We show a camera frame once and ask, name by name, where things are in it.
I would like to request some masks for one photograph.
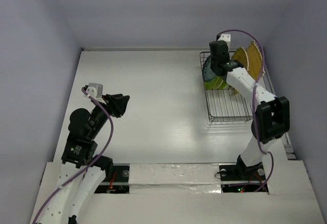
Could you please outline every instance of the black wire rack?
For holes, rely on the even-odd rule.
[[[210,52],[200,53],[201,70],[209,55]],[[239,93],[234,94],[233,88],[226,86],[221,90],[208,90],[204,81],[203,87],[209,122],[246,122],[253,119],[251,106]]]

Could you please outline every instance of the gray wall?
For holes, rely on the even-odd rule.
[[[83,47],[202,47],[228,28],[263,43],[290,0],[58,0]],[[249,39],[233,34],[232,45]]]
[[[80,55],[55,0],[1,0],[0,218],[28,223]]]
[[[278,95],[291,104],[290,138],[327,220],[327,0],[293,0],[266,45]]]

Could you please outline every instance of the wall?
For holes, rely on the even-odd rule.
[[[327,0],[293,0],[266,45],[278,95],[291,105],[295,153],[304,160],[327,220]]]
[[[263,43],[290,0],[58,0],[83,47],[207,47],[239,28]],[[233,46],[249,39],[233,34]]]
[[[0,216],[28,223],[80,47],[55,0],[0,1]]]

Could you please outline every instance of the white table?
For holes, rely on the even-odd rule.
[[[93,108],[81,92],[88,83],[103,84],[104,93],[131,97],[125,115],[113,119],[114,136],[104,155],[114,163],[235,162],[251,137],[250,123],[208,125],[199,51],[82,52],[54,162],[46,167],[36,209],[54,188],[70,114],[77,108]],[[96,153],[109,130],[107,123],[96,137]],[[303,163],[288,161],[283,143],[279,140],[271,148],[275,169],[268,184],[270,195],[94,194],[79,224],[323,223]],[[270,158],[264,157],[263,163],[270,170]]]

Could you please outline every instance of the dish rack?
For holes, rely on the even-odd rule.
[[[209,55],[210,52],[200,53],[201,72]],[[226,86],[221,90],[208,90],[205,87],[203,77],[202,80],[209,122],[246,122],[253,119],[252,107],[239,93],[234,94],[232,87]]]

